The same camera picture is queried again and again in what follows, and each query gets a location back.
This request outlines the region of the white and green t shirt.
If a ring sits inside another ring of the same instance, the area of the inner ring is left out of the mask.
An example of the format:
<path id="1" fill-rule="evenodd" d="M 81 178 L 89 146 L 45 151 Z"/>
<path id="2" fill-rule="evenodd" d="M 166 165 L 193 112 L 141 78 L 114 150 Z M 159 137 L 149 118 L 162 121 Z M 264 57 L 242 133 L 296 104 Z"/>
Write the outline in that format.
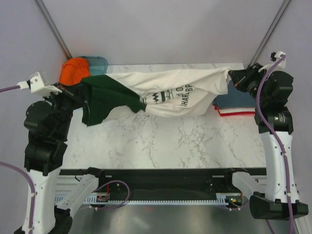
<path id="1" fill-rule="evenodd" d="M 82 122 L 93 126 L 138 112 L 159 117 L 202 115 L 218 95 L 227 94 L 230 71 L 230 67 L 175 69 L 84 78 L 88 106 Z"/>

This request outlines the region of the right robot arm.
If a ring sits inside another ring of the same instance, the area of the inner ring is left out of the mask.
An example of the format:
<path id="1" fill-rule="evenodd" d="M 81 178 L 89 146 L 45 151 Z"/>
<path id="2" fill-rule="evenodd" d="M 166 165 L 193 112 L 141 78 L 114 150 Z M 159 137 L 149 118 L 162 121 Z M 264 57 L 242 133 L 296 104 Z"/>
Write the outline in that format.
<path id="1" fill-rule="evenodd" d="M 293 91 L 293 77 L 284 71 L 265 74 L 259 64 L 230 71 L 234 87 L 256 101 L 255 122 L 266 159 L 266 186 L 248 172 L 234 172 L 223 179 L 229 192 L 239 189 L 249 200 L 255 219 L 290 220 L 308 215 L 309 207 L 300 202 L 293 178 L 293 118 L 286 107 Z"/>

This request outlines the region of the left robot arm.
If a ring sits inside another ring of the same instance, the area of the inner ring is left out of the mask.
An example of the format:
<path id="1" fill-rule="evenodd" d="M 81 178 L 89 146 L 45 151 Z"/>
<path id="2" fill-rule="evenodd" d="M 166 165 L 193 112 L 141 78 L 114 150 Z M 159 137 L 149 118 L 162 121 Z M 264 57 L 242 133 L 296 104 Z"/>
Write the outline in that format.
<path id="1" fill-rule="evenodd" d="M 55 203 L 57 180 L 67 149 L 67 136 L 75 109 L 88 109 L 86 85 L 59 86 L 61 93 L 51 94 L 31 104 L 24 126 L 28 130 L 25 148 L 25 176 L 30 182 L 24 224 L 17 234 L 67 234 L 75 214 L 95 190 L 107 186 L 106 178 L 86 174 L 66 198 Z"/>

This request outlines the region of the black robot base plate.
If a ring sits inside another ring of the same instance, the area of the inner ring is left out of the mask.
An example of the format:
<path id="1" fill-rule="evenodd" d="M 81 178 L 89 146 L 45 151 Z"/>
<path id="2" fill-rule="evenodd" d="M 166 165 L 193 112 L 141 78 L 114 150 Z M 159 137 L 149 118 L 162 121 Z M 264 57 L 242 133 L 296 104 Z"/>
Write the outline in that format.
<path id="1" fill-rule="evenodd" d="M 232 185 L 234 172 L 246 172 L 253 178 L 266 176 L 265 168 L 216 169 L 106 169 L 99 177 L 100 185 L 113 181 L 100 191 L 127 194 L 238 193 Z"/>

